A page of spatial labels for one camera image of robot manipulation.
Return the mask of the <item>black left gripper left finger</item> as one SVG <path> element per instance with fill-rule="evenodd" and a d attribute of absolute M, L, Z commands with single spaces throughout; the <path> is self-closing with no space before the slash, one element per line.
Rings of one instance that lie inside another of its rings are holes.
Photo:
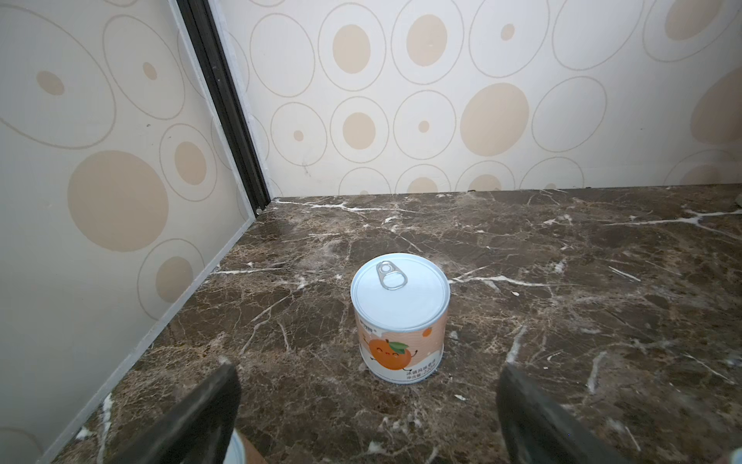
<path fill-rule="evenodd" d="M 224 363 L 162 416 L 114 463 L 221 463 L 242 395 L 235 365 Z"/>

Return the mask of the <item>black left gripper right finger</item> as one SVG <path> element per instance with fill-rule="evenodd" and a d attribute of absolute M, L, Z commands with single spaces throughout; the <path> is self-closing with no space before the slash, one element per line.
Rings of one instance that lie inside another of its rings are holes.
<path fill-rule="evenodd" d="M 514 365 L 497 386 L 500 428 L 512 463 L 627 463 Z"/>

